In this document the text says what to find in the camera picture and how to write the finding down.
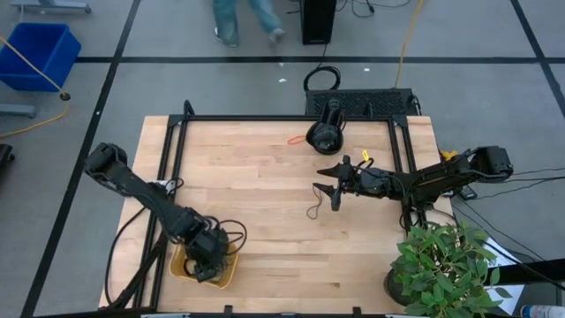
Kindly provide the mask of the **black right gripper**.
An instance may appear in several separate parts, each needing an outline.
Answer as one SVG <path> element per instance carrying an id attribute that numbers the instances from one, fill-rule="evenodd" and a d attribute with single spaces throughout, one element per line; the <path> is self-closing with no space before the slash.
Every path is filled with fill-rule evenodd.
<path id="1" fill-rule="evenodd" d="M 371 168 L 370 165 L 366 168 L 359 164 L 352 165 L 348 155 L 345 155 L 343 161 L 336 166 L 317 170 L 317 173 L 337 179 L 336 188 L 332 185 L 313 183 L 313 187 L 330 197 L 333 211 L 338 211 L 341 207 L 341 196 L 344 193 L 377 199 L 400 200 L 400 182 L 392 172 Z"/>

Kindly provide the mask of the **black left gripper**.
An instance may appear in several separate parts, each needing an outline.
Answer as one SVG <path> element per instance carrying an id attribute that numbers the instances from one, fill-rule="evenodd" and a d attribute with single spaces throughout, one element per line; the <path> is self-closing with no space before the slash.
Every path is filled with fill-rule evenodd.
<path id="1" fill-rule="evenodd" d="M 228 250 L 228 234 L 223 228 L 200 232 L 185 246 L 187 258 L 195 262 L 191 275 L 199 283 L 221 276 L 227 266 Z"/>

